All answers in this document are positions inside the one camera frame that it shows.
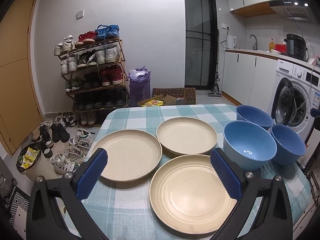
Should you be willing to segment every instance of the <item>plate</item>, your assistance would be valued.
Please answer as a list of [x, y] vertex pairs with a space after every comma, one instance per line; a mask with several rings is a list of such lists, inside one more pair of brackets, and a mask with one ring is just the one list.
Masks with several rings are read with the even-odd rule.
[[176, 117], [157, 128], [157, 138], [169, 151], [177, 154], [204, 154], [217, 143], [217, 132], [204, 121], [191, 117]]
[[108, 164], [101, 176], [118, 182], [140, 179], [158, 165], [162, 147], [152, 134], [141, 130], [120, 130], [101, 138], [92, 152], [103, 148]]
[[183, 155], [168, 161], [154, 174], [149, 197], [158, 218], [186, 234], [216, 231], [236, 204], [208, 155]]

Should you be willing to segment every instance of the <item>blue sneaker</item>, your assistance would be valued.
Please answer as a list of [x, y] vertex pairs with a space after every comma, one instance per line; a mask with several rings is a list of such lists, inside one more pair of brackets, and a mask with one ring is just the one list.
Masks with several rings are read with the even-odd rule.
[[107, 39], [118, 38], [119, 37], [119, 26], [110, 25], [107, 32]]
[[99, 25], [96, 29], [96, 32], [98, 33], [96, 36], [96, 41], [103, 41], [108, 33], [109, 26], [108, 25]]

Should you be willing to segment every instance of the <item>bowl rim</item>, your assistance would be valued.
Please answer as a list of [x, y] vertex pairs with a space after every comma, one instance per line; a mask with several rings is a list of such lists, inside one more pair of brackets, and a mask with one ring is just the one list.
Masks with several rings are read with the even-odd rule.
[[[246, 107], [246, 108], [251, 108], [251, 109], [257, 109], [259, 112], [262, 112], [265, 116], [270, 117], [270, 124], [264, 124], [264, 123], [263, 123], [263, 124], [257, 124], [257, 123], [251, 122], [251, 121], [249, 121], [248, 119], [244, 118], [244, 117], [238, 112], [238, 108], [241, 109], [241, 108], [245, 108], [245, 107]], [[254, 107], [254, 106], [239, 105], [239, 106], [236, 107], [236, 113], [239, 114], [239, 115], [240, 115], [244, 120], [246, 120], [247, 122], [251, 122], [251, 123], [257, 124], [257, 125], [259, 125], [259, 126], [271, 127], [271, 126], [273, 125], [273, 123], [274, 123], [272, 117], [271, 117], [269, 114], [267, 114], [265, 111], [263, 111], [263, 110], [261, 110], [261, 109], [259, 109], [259, 108], [257, 108], [257, 107]]]
[[278, 139], [276, 138], [276, 136], [273, 134], [272, 128], [273, 128], [273, 127], [281, 127], [281, 126], [286, 127], [286, 128], [284, 128], [284, 129], [290, 129], [290, 131], [296, 133], [294, 130], [292, 130], [292, 129], [291, 129], [290, 127], [288, 127], [288, 126], [285, 126], [285, 125], [279, 124], [279, 123], [274, 124], [274, 125], [271, 126], [271, 135], [272, 135], [272, 137], [275, 139], [275, 141], [276, 141], [278, 144], [280, 144], [284, 149], [286, 149], [288, 152], [292, 153], [293, 155], [296, 155], [296, 156], [299, 156], [299, 157], [305, 155], [306, 152], [304, 152], [302, 155], [296, 154], [296, 153], [292, 152], [291, 150], [289, 150], [287, 147], [285, 147], [281, 142], [279, 142], [279, 140], [278, 140]]
[[[271, 158], [268, 158], [268, 159], [266, 159], [266, 160], [265, 160], [265, 159], [263, 159], [263, 160], [256, 160], [256, 159], [249, 158], [248, 156], [245, 156], [245, 155], [243, 155], [241, 152], [239, 152], [238, 150], [236, 150], [236, 149], [231, 145], [231, 143], [228, 141], [228, 139], [226, 138], [226, 135], [225, 135], [225, 128], [227, 127], [227, 125], [229, 125], [229, 124], [231, 124], [231, 123], [234, 123], [234, 122], [246, 123], [246, 124], [249, 124], [249, 125], [255, 125], [255, 126], [259, 127], [259, 129], [262, 129], [262, 130], [263, 130], [263, 133], [268, 134], [268, 136], [270, 136], [270, 137], [272, 138], [272, 141], [274, 142], [274, 145], [276, 146], [276, 151], [275, 151], [275, 153], [272, 155], [272, 157], [271, 157]], [[278, 151], [278, 147], [277, 147], [276, 141], [275, 141], [275, 139], [273, 138], [273, 136], [272, 136], [266, 129], [262, 128], [261, 126], [255, 124], [255, 123], [253, 123], [253, 122], [247, 122], [247, 121], [243, 121], [243, 120], [236, 120], [236, 121], [231, 121], [231, 122], [227, 123], [227, 124], [224, 126], [224, 128], [223, 128], [223, 139], [226, 140], [226, 141], [228, 142], [228, 144], [231, 146], [231, 148], [234, 149], [236, 152], [238, 152], [239, 154], [241, 154], [243, 157], [246, 157], [246, 158], [248, 158], [248, 159], [250, 159], [250, 160], [253, 160], [253, 161], [258, 161], [258, 162], [270, 161], [270, 160], [272, 160], [272, 159], [276, 156], [276, 153], [277, 153], [277, 151]]]

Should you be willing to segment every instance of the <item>washing machine door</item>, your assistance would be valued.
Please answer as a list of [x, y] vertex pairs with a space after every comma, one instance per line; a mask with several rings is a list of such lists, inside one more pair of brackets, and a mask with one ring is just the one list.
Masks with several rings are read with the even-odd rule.
[[282, 78], [276, 90], [271, 117], [276, 123], [288, 125], [294, 111], [294, 92], [289, 79]]

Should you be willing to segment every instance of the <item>white kettle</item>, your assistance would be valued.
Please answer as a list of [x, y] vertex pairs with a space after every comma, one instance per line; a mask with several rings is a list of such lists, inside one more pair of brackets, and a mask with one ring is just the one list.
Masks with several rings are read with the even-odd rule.
[[228, 49], [234, 49], [237, 45], [237, 37], [236, 36], [227, 36], [227, 48]]

